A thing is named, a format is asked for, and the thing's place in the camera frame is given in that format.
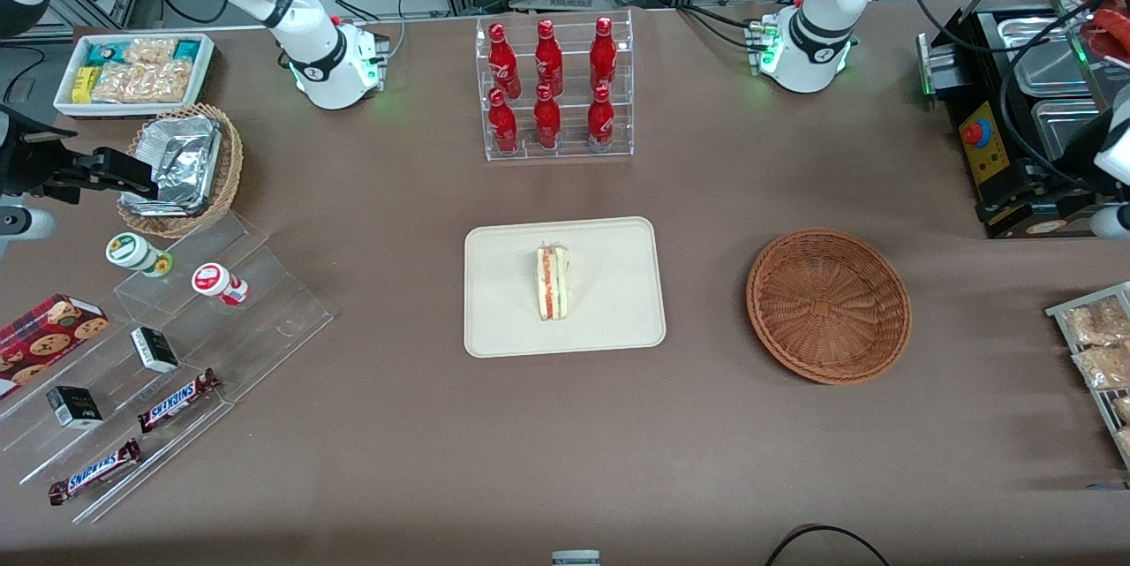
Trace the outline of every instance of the red emergency stop button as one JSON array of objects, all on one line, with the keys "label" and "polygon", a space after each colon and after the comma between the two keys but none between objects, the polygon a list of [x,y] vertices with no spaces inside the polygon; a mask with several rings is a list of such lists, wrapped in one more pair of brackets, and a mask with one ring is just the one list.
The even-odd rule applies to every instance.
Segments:
[{"label": "red emergency stop button", "polygon": [[992,124],[989,124],[989,120],[976,119],[962,128],[962,142],[968,143],[970,147],[985,148],[990,139],[992,139]]}]

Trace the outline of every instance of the sandwich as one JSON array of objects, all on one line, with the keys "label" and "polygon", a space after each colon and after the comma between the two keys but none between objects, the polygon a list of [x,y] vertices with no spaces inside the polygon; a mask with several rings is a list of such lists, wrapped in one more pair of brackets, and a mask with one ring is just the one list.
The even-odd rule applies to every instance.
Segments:
[{"label": "sandwich", "polygon": [[564,245],[538,249],[538,305],[541,321],[568,316],[568,249]]}]

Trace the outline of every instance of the cookie box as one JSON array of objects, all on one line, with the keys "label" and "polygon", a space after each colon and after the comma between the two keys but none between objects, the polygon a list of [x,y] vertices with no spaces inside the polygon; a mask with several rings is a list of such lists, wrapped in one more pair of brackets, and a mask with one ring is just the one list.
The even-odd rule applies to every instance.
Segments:
[{"label": "cookie box", "polygon": [[110,325],[97,305],[52,295],[0,329],[0,398],[27,384]]},{"label": "cookie box", "polygon": [[[200,43],[199,50],[192,63],[192,75],[189,78],[189,87],[184,92],[184,98],[180,103],[73,103],[71,90],[76,80],[79,79],[79,70],[87,64],[90,51],[97,46],[107,46],[112,43],[129,42],[136,36],[147,36],[147,38],[177,38],[179,42]],[[67,71],[63,71],[63,79],[55,92],[54,107],[60,114],[72,116],[72,119],[129,119],[133,115],[156,115],[165,114],[174,108],[190,107],[197,103],[200,92],[205,86],[208,75],[208,64],[215,50],[212,40],[200,32],[145,32],[145,34],[93,34],[81,36],[75,43],[75,51],[71,52]]]}]

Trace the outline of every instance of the small black box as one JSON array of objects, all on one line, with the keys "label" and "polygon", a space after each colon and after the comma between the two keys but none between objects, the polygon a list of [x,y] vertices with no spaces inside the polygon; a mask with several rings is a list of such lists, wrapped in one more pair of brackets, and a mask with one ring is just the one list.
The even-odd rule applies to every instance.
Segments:
[{"label": "small black box", "polygon": [[98,406],[88,390],[56,385],[47,392],[47,402],[59,418],[59,425],[71,429],[92,429],[102,423]]},{"label": "small black box", "polygon": [[176,354],[173,354],[173,348],[169,348],[164,333],[141,325],[130,332],[130,337],[133,338],[133,349],[137,349],[138,356],[141,357],[141,365],[162,374],[176,369]]}]

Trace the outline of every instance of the acrylic bottle rack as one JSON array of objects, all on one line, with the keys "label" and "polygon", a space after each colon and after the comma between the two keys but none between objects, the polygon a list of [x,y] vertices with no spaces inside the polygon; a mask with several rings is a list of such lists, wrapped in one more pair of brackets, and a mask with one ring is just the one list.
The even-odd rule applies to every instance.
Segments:
[{"label": "acrylic bottle rack", "polygon": [[[533,122],[533,106],[537,104],[536,88],[538,72],[533,52],[538,46],[538,28],[529,16],[504,15],[489,19],[480,18],[476,26],[475,63],[479,80],[479,106],[483,112],[483,139],[488,160],[605,158],[605,156],[632,156],[635,150],[633,107],[635,101],[633,68],[633,33],[629,11],[607,11],[607,14],[546,15],[553,19],[557,43],[562,46],[565,88],[557,96],[562,114],[562,139],[556,150],[548,151],[537,142]],[[610,86],[609,101],[616,111],[612,120],[612,139],[608,151],[597,153],[589,148],[589,106],[592,104],[592,87],[589,84],[589,51],[596,36],[597,18],[612,19],[612,40],[616,42],[616,79]],[[522,93],[510,101],[518,120],[518,153],[504,156],[494,143],[487,112],[490,103],[487,92],[494,86],[490,75],[490,40],[487,27],[502,23],[506,28],[506,40],[518,55],[518,75]]]},{"label": "acrylic bottle rack", "polygon": [[[21,485],[42,491],[43,506],[50,506],[53,482],[137,438],[140,464],[59,507],[75,523],[102,517],[332,320],[266,241],[235,212],[195,228],[169,247],[172,272],[160,279],[133,273],[101,302],[111,321],[106,331],[0,403],[0,462],[18,469]],[[194,293],[190,279],[206,261],[225,264],[247,281],[247,301],[233,307]],[[141,365],[130,339],[138,325],[165,333],[177,369],[157,374]],[[209,367],[221,385],[142,435],[137,416]],[[104,421],[86,432],[61,427],[44,397],[55,385],[88,389]]]}]

